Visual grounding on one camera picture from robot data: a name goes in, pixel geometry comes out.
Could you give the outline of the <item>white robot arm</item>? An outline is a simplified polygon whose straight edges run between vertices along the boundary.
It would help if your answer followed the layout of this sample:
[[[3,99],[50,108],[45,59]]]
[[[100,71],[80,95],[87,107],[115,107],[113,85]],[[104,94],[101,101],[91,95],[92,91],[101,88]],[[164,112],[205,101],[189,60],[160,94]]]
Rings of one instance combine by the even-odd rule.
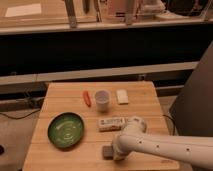
[[[213,137],[149,134],[146,128],[141,117],[130,117],[112,141],[113,159],[141,152],[213,169]]]

